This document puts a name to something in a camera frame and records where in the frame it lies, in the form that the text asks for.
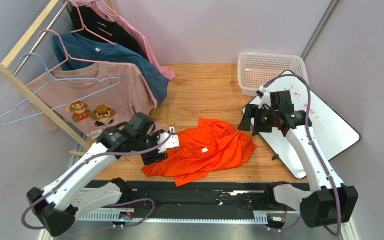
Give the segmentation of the orange t-shirt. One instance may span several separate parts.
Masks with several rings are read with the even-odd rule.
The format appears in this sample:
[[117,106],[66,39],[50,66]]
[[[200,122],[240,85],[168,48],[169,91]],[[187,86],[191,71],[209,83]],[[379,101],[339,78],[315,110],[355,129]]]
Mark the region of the orange t-shirt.
[[178,133],[179,147],[168,158],[141,170],[147,177],[173,178],[180,187],[214,171],[230,170],[249,161],[257,145],[253,138],[223,120],[200,118],[196,128]]

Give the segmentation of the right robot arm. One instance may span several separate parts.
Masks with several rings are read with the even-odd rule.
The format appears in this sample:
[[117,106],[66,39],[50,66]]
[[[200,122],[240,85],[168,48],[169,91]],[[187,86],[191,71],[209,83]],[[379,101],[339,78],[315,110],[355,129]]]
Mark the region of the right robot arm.
[[241,131],[258,135],[279,130],[298,155],[309,182],[309,191],[285,181],[266,188],[269,206],[288,206],[300,212],[309,228],[341,226],[350,221],[359,198],[357,189],[345,185],[320,151],[309,114],[296,110],[288,91],[270,93],[270,104],[246,104]]

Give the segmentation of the light blue wire hanger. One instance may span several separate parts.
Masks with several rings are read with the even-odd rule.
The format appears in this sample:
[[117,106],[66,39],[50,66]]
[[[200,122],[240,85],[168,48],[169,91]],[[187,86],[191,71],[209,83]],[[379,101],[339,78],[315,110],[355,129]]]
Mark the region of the light blue wire hanger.
[[[50,109],[51,111],[60,109],[60,108],[62,108],[62,107],[66,107],[66,106],[71,105],[71,104],[73,104],[73,103],[75,103],[75,102],[78,102],[78,101],[84,100],[84,99],[86,99],[86,98],[89,98],[89,97],[91,97],[91,96],[97,95],[97,94],[99,94],[99,93],[101,93],[101,92],[104,92],[104,91],[106,91],[106,90],[108,90],[108,89],[110,89],[110,88],[113,88],[113,87],[119,85],[119,84],[122,82],[121,78],[120,78],[120,77],[116,77],[116,76],[113,76],[113,77],[106,77],[106,78],[103,78],[103,79],[101,79],[101,80],[99,80],[99,79],[97,79],[97,78],[55,78],[55,77],[51,74],[51,71],[50,71],[49,68],[47,67],[47,64],[46,64],[44,58],[43,58],[40,54],[33,53],[33,52],[25,53],[25,54],[23,54],[23,55],[21,55],[21,56],[19,57],[19,60],[18,60],[19,63],[21,63],[21,61],[23,61],[24,59],[26,59],[27,57],[30,57],[30,56],[37,56],[37,57],[40,58],[40,60],[41,60],[41,62],[42,62],[42,64],[43,64],[43,67],[44,67],[44,69],[45,69],[45,75],[47,76],[47,82],[46,82],[44,85],[42,85],[40,88],[38,88],[36,91],[34,91],[34,92],[32,93],[32,95],[33,95],[34,97],[37,97],[37,93],[39,93],[41,90],[43,90],[43,89],[44,89],[46,86],[48,86],[51,82],[62,82],[62,81],[95,81],[95,82],[99,82],[99,83],[101,83],[101,82],[109,82],[109,81],[111,81],[111,80],[117,80],[117,82],[116,82],[115,84],[113,84],[113,85],[110,85],[110,86],[108,86],[108,87],[106,87],[106,88],[103,88],[103,89],[100,89],[100,90],[98,90],[98,91],[95,91],[95,92],[93,92],[93,93],[91,93],[91,94],[84,95],[83,97],[78,98],[78,99],[75,99],[75,100],[73,100],[73,101],[71,101],[71,102],[67,102],[66,104],[62,104],[62,105],[59,105],[59,106],[57,106],[57,107],[53,107],[53,108]],[[0,115],[0,119],[2,119],[3,117],[5,117],[5,116],[7,116],[7,115],[9,115],[9,114],[11,114],[11,113],[15,113],[15,112],[18,110],[18,108],[19,108],[23,103],[25,103],[26,101],[27,101],[27,98],[25,98],[24,100],[22,100],[21,102],[19,102],[19,103],[14,107],[13,110],[9,110],[9,111],[3,113],[2,115]],[[17,119],[17,120],[8,122],[8,123],[3,123],[3,124],[0,124],[0,127],[4,127],[4,126],[8,126],[8,125],[11,125],[11,124],[14,124],[14,123],[18,123],[18,122],[21,122],[21,121],[24,121],[24,120],[27,120],[27,119],[30,119],[30,118],[33,118],[33,117],[42,115],[43,113],[44,113],[44,111],[39,112],[39,113],[36,113],[36,114],[33,114],[33,115],[30,115],[30,116],[26,116],[26,117],[23,117],[23,118],[20,118],[20,119]]]

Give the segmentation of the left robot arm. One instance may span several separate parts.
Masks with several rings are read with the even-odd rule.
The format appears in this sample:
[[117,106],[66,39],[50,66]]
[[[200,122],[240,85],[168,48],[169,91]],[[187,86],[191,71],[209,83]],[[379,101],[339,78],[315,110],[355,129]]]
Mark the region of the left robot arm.
[[83,189],[121,157],[140,155],[147,166],[166,160],[167,150],[179,146],[174,127],[156,131],[155,122],[139,112],[128,122],[104,129],[84,156],[54,182],[43,189],[32,188],[27,193],[30,205],[21,222],[28,229],[36,230],[37,227],[26,222],[26,215],[33,212],[42,224],[41,230],[59,237],[86,214],[100,208],[135,204],[132,188],[122,178],[115,178],[91,191],[83,192]]

